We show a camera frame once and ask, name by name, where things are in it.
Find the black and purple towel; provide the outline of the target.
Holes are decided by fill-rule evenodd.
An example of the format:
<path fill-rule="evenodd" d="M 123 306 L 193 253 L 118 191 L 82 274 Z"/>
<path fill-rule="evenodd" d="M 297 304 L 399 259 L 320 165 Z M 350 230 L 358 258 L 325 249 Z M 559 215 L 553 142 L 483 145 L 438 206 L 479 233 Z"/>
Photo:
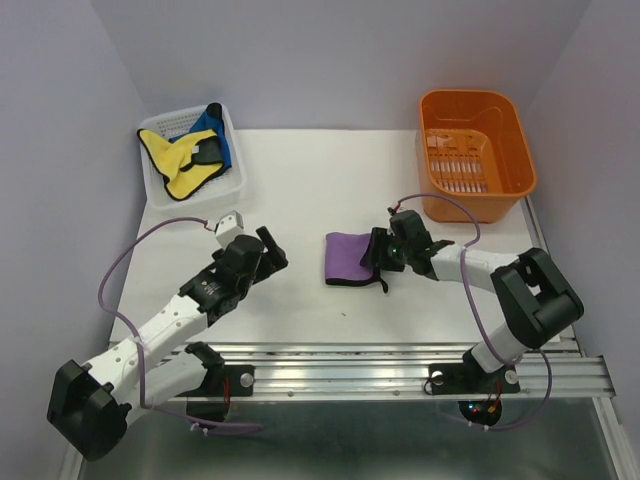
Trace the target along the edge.
<path fill-rule="evenodd" d="M 324 281 L 328 286 L 367 287 L 379 284 L 384 293 L 388 284 L 380 270 L 362 266 L 371 235 L 331 232 L 325 236 Z"/>

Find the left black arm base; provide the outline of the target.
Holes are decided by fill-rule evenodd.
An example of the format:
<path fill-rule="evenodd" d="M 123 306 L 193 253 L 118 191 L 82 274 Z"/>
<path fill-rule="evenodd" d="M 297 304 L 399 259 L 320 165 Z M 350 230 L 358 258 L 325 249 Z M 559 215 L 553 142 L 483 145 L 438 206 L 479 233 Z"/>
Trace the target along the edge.
<path fill-rule="evenodd" d="M 225 364 L 208 370 L 202 382 L 182 397 L 232 398 L 251 397 L 255 382 L 255 367 L 250 364 Z"/>

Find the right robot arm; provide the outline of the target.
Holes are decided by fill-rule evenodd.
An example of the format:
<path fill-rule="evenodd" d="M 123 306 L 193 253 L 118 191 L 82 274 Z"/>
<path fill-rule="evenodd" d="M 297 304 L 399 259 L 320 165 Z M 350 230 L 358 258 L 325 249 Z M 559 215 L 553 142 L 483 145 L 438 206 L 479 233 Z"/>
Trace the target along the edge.
<path fill-rule="evenodd" d="M 425 382 L 430 395 L 481 394 L 502 383 L 516 360 L 538 350 L 578 321 L 584 305 L 550 255 L 536 247 L 521 254 L 472 250 L 452 240 L 434 240 L 413 210 L 375 227 L 361 259 L 376 273 L 402 272 L 433 281 L 462 284 L 496 296 L 504 321 L 493 332 L 478 328 L 481 339 L 457 363 L 433 364 Z"/>

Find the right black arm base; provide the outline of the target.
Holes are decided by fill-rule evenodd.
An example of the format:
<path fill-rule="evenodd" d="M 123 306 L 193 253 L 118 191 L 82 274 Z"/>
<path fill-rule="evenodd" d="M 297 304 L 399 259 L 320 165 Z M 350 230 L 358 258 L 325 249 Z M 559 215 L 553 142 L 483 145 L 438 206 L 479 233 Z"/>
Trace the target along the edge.
<path fill-rule="evenodd" d="M 513 368 L 503 366 L 487 373 L 471 363 L 431 364 L 424 387 L 429 395 L 464 397 L 498 392 L 516 394 L 521 391 L 519 377 Z"/>

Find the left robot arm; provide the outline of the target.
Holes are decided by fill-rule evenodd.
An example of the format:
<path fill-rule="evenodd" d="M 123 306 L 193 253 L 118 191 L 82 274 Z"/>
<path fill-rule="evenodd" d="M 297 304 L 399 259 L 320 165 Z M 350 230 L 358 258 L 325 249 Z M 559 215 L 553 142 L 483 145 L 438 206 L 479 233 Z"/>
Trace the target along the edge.
<path fill-rule="evenodd" d="M 83 364 L 62 365 L 54 376 L 47 420 L 87 461 L 103 458 L 142 415 L 181 395 L 213 398 L 213 419 L 187 419 L 203 433 L 257 431 L 255 424 L 224 420 L 232 396 L 252 395 L 254 367 L 229 366 L 208 344 L 190 339 L 287 265 L 266 227 L 254 235 L 237 234 L 159 313 L 133 326 L 130 336 Z"/>

